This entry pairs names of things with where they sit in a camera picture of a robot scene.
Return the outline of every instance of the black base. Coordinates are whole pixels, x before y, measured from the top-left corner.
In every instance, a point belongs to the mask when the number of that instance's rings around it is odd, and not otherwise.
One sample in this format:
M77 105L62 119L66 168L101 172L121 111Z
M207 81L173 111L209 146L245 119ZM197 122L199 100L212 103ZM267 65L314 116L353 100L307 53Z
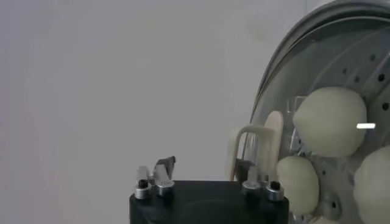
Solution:
M245 197L231 181L175 181L166 198L130 197L131 224L287 224L288 200Z

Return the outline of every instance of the plastic handle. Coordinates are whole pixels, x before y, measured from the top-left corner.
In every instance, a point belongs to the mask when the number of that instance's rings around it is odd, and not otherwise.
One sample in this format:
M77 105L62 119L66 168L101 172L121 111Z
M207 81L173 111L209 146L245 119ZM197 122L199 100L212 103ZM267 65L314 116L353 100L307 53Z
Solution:
M247 125L243 128L238 128L232 131L232 136L229 140L229 148L228 148L228 159L227 159L227 167L226 167L226 175L227 179L233 181L234 179L234 168L235 161L238 153L239 140L244 133L253 133L259 136L261 141L261 150L268 154L271 151L272 140L274 137L275 131L271 128L266 128L260 125ZM267 175L268 173L268 163L260 164L260 174Z
M278 162L280 141L283 133L283 115L281 112L271 112L264 126L247 125L232 132L229 140L226 167L226 176L230 181L234 179L239 140L243 133L256 134L260 139L260 146L257 148L257 167L261 177L268 177L268 181L277 180L275 168Z

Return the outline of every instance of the metal knob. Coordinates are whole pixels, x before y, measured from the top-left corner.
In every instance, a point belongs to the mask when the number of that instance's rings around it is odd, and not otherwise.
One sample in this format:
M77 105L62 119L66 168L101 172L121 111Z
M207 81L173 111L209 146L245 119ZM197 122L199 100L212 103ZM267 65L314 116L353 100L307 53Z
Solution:
M146 166L140 166L137 171L136 186L134 197L140 200L147 199L151 196L152 186L149 183L149 169Z
M257 168L251 166L248 170L248 178L243 182L243 194L258 194L260 191L260 184L257 181Z
M272 181L266 187L267 199L270 201L283 201L285 193L279 182Z
M175 182L169 179L166 167L162 164L157 165L154 170L154 181L157 188L157 194L161 197L171 192Z

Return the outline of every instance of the perforated metal tray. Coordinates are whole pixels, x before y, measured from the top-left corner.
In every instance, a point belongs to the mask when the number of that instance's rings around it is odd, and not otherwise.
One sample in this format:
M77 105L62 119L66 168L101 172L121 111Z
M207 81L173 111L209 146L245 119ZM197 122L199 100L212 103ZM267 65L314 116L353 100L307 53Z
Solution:
M293 126L304 97L326 86L360 93L367 106L368 130L360 148L348 158L311 155ZM325 5L301 20L276 50L264 74L253 108L252 124L281 111L285 120L280 158L308 158L319 177L320 201L311 215L292 217L309 223L326 216L343 224L363 224L353 199L353 175L362 160L390 144L390 4L343 1ZM256 136L246 138L243 159L255 161Z

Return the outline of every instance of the white wall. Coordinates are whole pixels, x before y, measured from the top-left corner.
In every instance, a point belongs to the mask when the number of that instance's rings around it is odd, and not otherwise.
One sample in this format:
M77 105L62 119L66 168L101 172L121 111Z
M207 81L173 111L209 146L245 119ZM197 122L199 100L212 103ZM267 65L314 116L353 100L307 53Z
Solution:
M137 167L171 155L175 179L223 180L229 130L304 8L1 2L0 223L127 223Z

